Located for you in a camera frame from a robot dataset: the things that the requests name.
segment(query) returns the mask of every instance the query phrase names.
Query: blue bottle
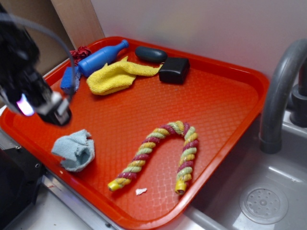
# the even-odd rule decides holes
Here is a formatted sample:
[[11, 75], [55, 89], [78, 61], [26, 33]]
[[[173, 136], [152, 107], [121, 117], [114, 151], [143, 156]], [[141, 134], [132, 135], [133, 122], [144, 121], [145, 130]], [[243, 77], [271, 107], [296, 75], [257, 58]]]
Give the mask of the blue bottle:
[[97, 52], [91, 54], [78, 63], [79, 71], [86, 77], [89, 77], [95, 71], [101, 69], [106, 63], [110, 64], [114, 61], [118, 53], [128, 48], [129, 43], [126, 40], [122, 40], [116, 46], [106, 46], [99, 49]]

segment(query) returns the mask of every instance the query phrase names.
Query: sink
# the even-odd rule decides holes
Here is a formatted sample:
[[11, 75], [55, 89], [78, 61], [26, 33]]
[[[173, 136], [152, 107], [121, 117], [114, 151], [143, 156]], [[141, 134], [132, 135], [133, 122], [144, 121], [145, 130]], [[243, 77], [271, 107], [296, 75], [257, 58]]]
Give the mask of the sink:
[[282, 150], [266, 154], [259, 128], [260, 117], [192, 201], [216, 223], [205, 229], [307, 228], [307, 130], [284, 122]]

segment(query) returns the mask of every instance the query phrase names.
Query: yellow rope end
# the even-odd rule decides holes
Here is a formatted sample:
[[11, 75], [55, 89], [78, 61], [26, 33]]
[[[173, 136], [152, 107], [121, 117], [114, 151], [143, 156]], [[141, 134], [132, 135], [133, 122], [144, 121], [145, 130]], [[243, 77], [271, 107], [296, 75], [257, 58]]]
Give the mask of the yellow rope end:
[[178, 180], [175, 186], [175, 192], [178, 195], [183, 195], [186, 193], [186, 188], [187, 188], [186, 183], [184, 183], [184, 181], [182, 180]]
[[112, 182], [107, 184], [108, 188], [110, 191], [114, 192], [120, 188], [122, 188], [123, 186], [119, 183], [116, 182], [116, 180], [113, 180]]

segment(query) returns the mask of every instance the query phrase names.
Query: purple light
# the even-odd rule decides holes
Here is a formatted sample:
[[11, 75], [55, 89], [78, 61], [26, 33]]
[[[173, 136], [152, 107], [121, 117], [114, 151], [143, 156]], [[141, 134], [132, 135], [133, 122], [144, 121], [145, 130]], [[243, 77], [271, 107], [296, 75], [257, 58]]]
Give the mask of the purple light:
[[32, 116], [34, 114], [34, 110], [24, 94], [22, 94], [21, 99], [17, 102], [17, 105], [24, 115]]

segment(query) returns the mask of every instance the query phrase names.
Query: plastic tray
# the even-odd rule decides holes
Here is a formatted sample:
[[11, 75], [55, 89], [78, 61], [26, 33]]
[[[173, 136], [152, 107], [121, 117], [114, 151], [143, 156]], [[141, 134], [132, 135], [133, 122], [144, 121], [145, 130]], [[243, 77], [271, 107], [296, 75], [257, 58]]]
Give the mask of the plastic tray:
[[[95, 52], [118, 44], [122, 37], [109, 37], [91, 45]], [[268, 80], [261, 73], [217, 60], [127, 39], [130, 47], [118, 55], [138, 60], [138, 46], [159, 48], [169, 57], [190, 61], [183, 85], [161, 83], [158, 76], [138, 76], [133, 85], [108, 96], [93, 95], [84, 77], [71, 103], [72, 120], [65, 127], [42, 122], [37, 115], [23, 117], [5, 110], [0, 125], [13, 139], [34, 154], [55, 175], [126, 229], [153, 229], [178, 217], [223, 161], [231, 148], [260, 113]], [[61, 92], [64, 62], [47, 76], [52, 89]], [[137, 180], [115, 192], [107, 184], [127, 166], [141, 142], [156, 127], [181, 120], [196, 128], [199, 149], [187, 192], [174, 192], [183, 138], [167, 137], [154, 149]], [[81, 129], [92, 134], [95, 159], [82, 172], [70, 173], [51, 154], [59, 137]], [[137, 188], [147, 192], [136, 196]]]

